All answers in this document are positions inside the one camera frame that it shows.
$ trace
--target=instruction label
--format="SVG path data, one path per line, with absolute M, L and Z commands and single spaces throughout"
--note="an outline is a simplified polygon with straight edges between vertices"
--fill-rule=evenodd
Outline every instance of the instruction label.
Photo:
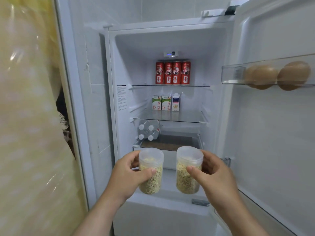
M 126 85 L 117 85 L 118 111 L 127 108 L 127 87 Z

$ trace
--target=plastic bottle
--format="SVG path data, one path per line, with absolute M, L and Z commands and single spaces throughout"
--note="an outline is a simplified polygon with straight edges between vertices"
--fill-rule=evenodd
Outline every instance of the plastic bottle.
M 180 147 L 176 153 L 176 187 L 184 194 L 195 194 L 199 191 L 199 183 L 190 176 L 186 167 L 194 166 L 201 170 L 203 153 L 195 148 Z
M 150 120 L 149 121 L 148 129 L 150 131 L 157 130 L 158 128 L 160 128 L 160 121 L 158 121 L 158 120 Z
M 140 120 L 139 129 L 140 130 L 147 130 L 149 128 L 149 120 Z
M 148 181 L 139 185 L 139 189 L 144 194 L 157 193 L 161 188 L 163 173 L 164 154 L 157 148 L 147 148 L 139 153 L 139 170 L 155 168 L 156 174 Z
M 148 136 L 149 141 L 156 140 L 158 138 L 159 133 L 160 133 L 159 129 L 150 131 Z
M 138 138 L 139 140 L 143 140 L 145 138 L 148 138 L 148 136 L 150 135 L 149 131 L 148 130 L 138 130 Z

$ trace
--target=forearm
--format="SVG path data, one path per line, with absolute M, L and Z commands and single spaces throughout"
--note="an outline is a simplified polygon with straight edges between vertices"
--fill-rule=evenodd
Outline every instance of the forearm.
M 217 211 L 233 236 L 269 236 L 241 200 Z
M 84 221 L 75 230 L 73 236 L 109 235 L 113 218 L 120 206 L 121 202 L 105 191 Z

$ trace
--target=person's left hand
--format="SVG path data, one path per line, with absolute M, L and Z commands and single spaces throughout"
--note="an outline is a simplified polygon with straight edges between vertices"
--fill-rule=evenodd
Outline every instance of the person's left hand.
M 149 180 L 156 173 L 155 168 L 132 170 L 139 166 L 139 152 L 130 152 L 116 162 L 104 191 L 104 194 L 118 200 L 120 205 L 133 195 L 141 183 Z

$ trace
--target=tiled wall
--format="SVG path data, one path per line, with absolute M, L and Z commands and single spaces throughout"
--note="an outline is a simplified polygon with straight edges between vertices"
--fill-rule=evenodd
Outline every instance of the tiled wall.
M 230 0 L 142 0 L 142 21 L 200 17 L 201 11 L 227 8 Z
M 69 2 L 96 195 L 100 197 L 108 183 L 114 163 L 102 25 L 141 22 L 141 0 Z

